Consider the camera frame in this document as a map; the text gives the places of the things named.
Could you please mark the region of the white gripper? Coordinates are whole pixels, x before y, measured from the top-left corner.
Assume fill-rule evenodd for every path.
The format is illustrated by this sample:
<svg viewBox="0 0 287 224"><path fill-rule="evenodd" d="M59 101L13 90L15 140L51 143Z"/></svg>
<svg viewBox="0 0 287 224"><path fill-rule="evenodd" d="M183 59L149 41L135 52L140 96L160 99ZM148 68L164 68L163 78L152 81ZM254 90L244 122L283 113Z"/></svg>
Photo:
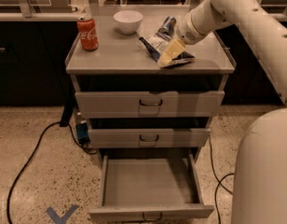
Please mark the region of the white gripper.
<svg viewBox="0 0 287 224"><path fill-rule="evenodd" d="M186 45L195 45L205 38L198 32L192 22L192 12L188 12L177 22L176 34L179 38L172 39L160 55L157 64L160 67L169 66L173 59L185 51Z"/></svg>

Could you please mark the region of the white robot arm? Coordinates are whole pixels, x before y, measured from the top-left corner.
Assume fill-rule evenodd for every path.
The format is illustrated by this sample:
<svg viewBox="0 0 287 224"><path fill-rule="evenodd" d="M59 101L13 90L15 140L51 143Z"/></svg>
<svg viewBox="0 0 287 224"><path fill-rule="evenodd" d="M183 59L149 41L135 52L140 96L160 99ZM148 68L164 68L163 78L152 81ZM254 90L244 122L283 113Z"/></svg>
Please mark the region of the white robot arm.
<svg viewBox="0 0 287 224"><path fill-rule="evenodd" d="M273 87L287 105L287 28L265 12L261 0L205 0L177 26L162 51L168 64L207 34L238 27ZM236 158L231 224L287 224L287 106L266 113L243 135Z"/></svg>

